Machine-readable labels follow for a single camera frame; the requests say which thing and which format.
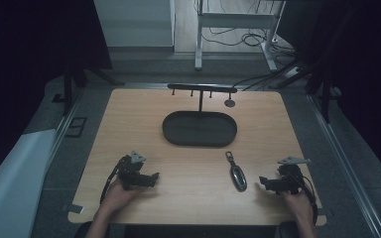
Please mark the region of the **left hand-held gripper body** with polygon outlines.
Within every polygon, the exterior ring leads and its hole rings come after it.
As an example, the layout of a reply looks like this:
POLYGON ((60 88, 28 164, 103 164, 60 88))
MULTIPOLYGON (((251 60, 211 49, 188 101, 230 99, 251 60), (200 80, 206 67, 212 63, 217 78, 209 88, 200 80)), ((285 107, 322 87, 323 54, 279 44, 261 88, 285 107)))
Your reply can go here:
POLYGON ((122 181, 125 190, 132 185, 145 186, 145 177, 140 174, 146 159, 139 153, 132 151, 130 155, 123 157, 118 163, 118 177, 122 181))

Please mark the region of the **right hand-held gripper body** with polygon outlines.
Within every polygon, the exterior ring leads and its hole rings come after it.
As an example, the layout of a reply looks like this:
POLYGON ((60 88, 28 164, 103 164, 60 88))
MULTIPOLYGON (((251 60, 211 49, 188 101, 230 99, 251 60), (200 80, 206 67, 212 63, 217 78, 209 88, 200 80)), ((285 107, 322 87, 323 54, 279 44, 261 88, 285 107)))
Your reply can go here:
POLYGON ((287 157, 278 161, 279 175, 281 176, 281 184, 279 191, 289 191, 296 194, 299 189, 305 185, 304 175, 301 172, 300 164, 309 164, 309 159, 301 159, 296 157, 287 157))

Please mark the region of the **black car key fob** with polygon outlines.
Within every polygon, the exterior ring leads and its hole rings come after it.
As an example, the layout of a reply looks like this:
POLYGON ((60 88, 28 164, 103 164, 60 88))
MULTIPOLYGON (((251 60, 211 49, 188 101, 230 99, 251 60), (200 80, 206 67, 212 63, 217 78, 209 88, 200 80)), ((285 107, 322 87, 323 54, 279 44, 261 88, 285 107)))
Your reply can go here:
POLYGON ((231 152, 226 152, 225 156, 230 164, 230 176, 236 189, 239 192, 245 191, 247 189, 247 181, 242 169, 235 164, 234 157, 231 152))

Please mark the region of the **black key rack with tray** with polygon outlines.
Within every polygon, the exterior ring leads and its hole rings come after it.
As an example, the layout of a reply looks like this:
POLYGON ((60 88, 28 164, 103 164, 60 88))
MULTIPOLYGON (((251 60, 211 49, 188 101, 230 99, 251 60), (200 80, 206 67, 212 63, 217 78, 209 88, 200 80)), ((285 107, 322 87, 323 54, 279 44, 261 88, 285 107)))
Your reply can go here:
POLYGON ((163 121, 162 129, 165 139, 177 146, 220 148, 230 145, 237 135, 237 123, 222 112, 203 111, 203 96, 206 92, 212 97, 213 92, 228 94, 226 103, 234 101, 231 95, 237 92, 234 87, 176 84, 170 83, 168 88, 175 94, 177 90, 189 90, 190 95, 199 92, 198 109, 196 111, 175 111, 163 121))

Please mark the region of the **person's right hand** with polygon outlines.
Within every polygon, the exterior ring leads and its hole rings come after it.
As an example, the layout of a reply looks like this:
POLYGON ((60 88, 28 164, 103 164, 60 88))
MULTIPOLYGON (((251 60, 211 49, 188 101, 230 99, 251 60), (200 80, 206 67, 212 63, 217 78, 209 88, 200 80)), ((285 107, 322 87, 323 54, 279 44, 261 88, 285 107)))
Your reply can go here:
POLYGON ((297 194, 291 194, 287 191, 282 191, 281 195, 284 198, 292 215, 297 221, 312 221, 314 212, 310 204, 310 200, 304 191, 297 194))

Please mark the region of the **person's left hand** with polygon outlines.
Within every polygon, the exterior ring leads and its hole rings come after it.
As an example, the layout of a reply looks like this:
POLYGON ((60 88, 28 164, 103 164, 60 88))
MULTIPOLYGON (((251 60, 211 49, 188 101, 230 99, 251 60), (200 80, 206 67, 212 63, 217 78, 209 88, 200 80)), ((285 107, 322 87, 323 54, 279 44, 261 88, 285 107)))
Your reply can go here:
POLYGON ((125 190, 122 182, 117 179, 109 186, 99 210, 104 214, 113 214, 125 207, 139 192, 138 188, 125 190))

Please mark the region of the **grey tape strip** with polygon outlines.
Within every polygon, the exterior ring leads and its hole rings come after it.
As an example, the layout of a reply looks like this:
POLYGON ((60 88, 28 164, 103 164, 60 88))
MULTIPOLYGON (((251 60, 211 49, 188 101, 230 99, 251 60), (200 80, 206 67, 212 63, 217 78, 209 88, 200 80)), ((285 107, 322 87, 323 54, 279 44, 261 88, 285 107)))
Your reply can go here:
POLYGON ((62 211, 67 211, 67 212, 73 212, 76 214, 81 214, 83 211, 83 206, 76 205, 76 204, 64 204, 62 206, 62 211))

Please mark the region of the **black floor frames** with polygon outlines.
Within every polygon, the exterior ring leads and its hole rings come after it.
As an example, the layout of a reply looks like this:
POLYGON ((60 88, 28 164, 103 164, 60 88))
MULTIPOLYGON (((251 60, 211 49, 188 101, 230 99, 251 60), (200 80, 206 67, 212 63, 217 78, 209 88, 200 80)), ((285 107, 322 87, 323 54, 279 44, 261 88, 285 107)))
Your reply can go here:
POLYGON ((67 138, 80 138, 85 128, 86 117, 74 117, 65 132, 67 138))

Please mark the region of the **black stand legs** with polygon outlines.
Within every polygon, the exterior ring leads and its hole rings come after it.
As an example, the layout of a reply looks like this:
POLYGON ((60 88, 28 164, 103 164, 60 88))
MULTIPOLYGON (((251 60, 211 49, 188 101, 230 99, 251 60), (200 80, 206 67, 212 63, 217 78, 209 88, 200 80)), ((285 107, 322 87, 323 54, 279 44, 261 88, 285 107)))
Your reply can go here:
POLYGON ((295 75, 285 79, 276 85, 273 85, 273 88, 284 88, 308 75, 310 78, 305 86, 305 92, 307 95, 313 95, 319 89, 321 89, 321 96, 319 97, 319 112, 322 119, 328 123, 328 108, 329 101, 331 99, 331 80, 329 77, 328 59, 320 58, 318 61, 297 72, 295 75))
MULTIPOLYGON (((116 80, 102 69, 92 67, 89 69, 92 73, 98 77, 108 81, 114 85, 124 85, 123 81, 116 80)), ((84 69, 77 63, 74 63, 72 60, 68 59, 64 64, 63 70, 63 104, 64 112, 66 115, 70 109, 73 107, 73 98, 72 98, 72 84, 79 88, 86 87, 88 79, 85 75, 84 69)))

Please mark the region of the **white sheet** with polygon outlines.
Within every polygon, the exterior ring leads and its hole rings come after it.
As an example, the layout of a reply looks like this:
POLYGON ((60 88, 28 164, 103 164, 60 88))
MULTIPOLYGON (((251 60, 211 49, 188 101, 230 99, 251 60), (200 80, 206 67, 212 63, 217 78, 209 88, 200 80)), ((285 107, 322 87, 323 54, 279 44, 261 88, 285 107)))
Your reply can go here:
POLYGON ((55 136, 22 135, 0 166, 0 238, 30 238, 55 136))

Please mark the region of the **black curtain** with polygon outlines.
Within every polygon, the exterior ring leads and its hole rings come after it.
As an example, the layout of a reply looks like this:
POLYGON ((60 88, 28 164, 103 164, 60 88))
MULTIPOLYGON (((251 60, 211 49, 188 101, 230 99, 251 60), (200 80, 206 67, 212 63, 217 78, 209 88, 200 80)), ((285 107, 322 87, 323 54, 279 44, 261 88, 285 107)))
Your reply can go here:
POLYGON ((381 162, 381 0, 287 0, 278 35, 313 64, 349 10, 326 68, 338 106, 381 162))
POLYGON ((67 60, 112 68, 94 0, 0 0, 0 165, 67 60))

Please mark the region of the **white cabinet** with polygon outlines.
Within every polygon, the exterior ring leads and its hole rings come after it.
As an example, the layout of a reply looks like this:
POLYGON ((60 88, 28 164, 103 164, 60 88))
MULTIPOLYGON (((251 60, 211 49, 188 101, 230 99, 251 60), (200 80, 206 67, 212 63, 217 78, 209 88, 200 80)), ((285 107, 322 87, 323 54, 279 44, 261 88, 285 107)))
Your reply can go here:
POLYGON ((175 0, 94 0, 108 47, 174 45, 175 0))

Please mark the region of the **metal floor rail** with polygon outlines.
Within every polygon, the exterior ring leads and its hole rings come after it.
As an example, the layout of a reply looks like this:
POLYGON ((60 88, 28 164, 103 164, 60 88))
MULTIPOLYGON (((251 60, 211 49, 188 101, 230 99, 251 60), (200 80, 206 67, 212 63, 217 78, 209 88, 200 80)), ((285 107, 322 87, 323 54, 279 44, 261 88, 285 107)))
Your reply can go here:
POLYGON ((329 146, 334 153, 335 159, 345 177, 345 180, 354 196, 356 203, 364 217, 374 238, 381 238, 381 219, 372 204, 363 184, 355 173, 351 163, 342 149, 332 127, 323 118, 318 101, 311 95, 307 96, 307 101, 312 106, 319 126, 323 130, 329 146))

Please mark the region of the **white metal desk frame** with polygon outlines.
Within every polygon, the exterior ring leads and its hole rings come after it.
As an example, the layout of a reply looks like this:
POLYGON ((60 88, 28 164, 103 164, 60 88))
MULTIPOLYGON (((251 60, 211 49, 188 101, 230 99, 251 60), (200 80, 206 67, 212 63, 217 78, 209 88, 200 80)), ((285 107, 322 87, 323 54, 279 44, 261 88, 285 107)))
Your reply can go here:
POLYGON ((275 37, 285 1, 278 3, 271 14, 244 13, 209 13, 203 10, 203 0, 196 0, 197 36, 194 53, 194 68, 202 69, 202 29, 203 28, 235 28, 261 29, 267 31, 267 39, 261 44, 266 63, 271 71, 277 71, 276 63, 271 54, 272 40, 275 37))

